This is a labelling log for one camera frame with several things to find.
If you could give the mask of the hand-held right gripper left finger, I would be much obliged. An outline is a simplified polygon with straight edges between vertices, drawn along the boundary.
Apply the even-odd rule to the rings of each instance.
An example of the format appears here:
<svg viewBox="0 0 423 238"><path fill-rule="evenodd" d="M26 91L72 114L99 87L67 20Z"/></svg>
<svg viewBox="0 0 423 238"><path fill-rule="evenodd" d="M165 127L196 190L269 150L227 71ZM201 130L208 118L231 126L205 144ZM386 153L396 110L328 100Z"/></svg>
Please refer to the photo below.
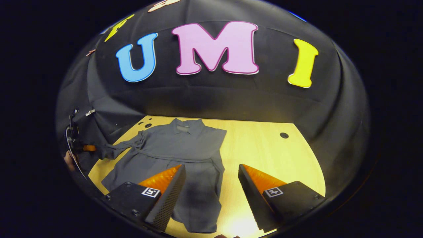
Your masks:
<svg viewBox="0 0 423 238"><path fill-rule="evenodd" d="M124 182L102 202L139 228L165 232L185 180L185 166L179 164L140 183Z"/></svg>

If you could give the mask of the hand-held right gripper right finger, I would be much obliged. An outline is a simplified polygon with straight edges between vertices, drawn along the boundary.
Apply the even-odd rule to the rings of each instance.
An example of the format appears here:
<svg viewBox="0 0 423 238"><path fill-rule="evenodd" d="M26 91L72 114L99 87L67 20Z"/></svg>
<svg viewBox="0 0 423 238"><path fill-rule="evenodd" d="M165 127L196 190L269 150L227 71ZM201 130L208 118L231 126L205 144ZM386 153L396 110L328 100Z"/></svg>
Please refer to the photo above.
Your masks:
<svg viewBox="0 0 423 238"><path fill-rule="evenodd" d="M283 231L320 207L326 197L300 181L286 183L246 164L238 178L258 228Z"/></svg>

